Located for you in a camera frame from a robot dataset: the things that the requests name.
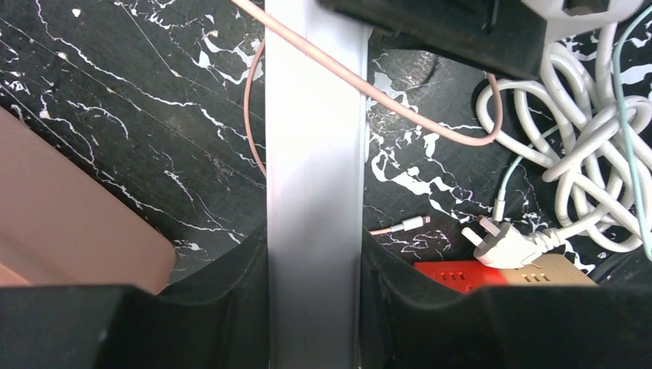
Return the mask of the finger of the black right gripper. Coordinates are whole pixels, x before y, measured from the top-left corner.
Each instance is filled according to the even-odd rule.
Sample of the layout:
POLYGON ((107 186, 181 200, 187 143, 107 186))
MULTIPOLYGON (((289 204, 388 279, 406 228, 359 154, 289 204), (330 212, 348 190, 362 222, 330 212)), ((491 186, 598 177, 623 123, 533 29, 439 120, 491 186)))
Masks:
POLYGON ((537 76, 547 21, 521 1, 321 1, 390 48, 426 51, 512 78, 537 76))

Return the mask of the pink plastic storage box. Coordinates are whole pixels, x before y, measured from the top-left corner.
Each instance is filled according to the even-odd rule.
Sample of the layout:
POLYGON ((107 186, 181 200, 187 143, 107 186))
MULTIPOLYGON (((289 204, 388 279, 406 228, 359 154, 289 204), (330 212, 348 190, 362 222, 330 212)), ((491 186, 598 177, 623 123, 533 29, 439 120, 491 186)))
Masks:
POLYGON ((2 111, 2 287, 132 284, 158 294, 175 259, 164 236, 2 111))

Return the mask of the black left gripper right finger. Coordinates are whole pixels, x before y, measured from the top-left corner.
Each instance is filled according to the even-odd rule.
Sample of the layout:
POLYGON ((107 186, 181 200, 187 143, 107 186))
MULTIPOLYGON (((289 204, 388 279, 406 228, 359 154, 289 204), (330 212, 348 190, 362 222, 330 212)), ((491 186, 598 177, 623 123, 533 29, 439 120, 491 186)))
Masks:
POLYGON ((433 281, 365 232, 364 368, 649 368, 651 292, 433 281))

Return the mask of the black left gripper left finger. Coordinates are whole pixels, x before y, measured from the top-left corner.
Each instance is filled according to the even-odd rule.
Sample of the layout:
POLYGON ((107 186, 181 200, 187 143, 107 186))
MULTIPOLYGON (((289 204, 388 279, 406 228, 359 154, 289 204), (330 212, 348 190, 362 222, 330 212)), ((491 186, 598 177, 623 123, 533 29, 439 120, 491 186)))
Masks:
POLYGON ((267 230, 153 295, 130 285, 4 288, 3 368, 266 368, 267 230))

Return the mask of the white power strip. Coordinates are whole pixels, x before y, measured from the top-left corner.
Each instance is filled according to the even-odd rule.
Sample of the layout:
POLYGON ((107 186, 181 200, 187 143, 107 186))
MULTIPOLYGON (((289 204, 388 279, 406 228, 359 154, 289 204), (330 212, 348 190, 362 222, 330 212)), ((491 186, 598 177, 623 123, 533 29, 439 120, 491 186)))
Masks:
POLYGON ((271 365, 358 363, 365 97, 265 33, 271 365))

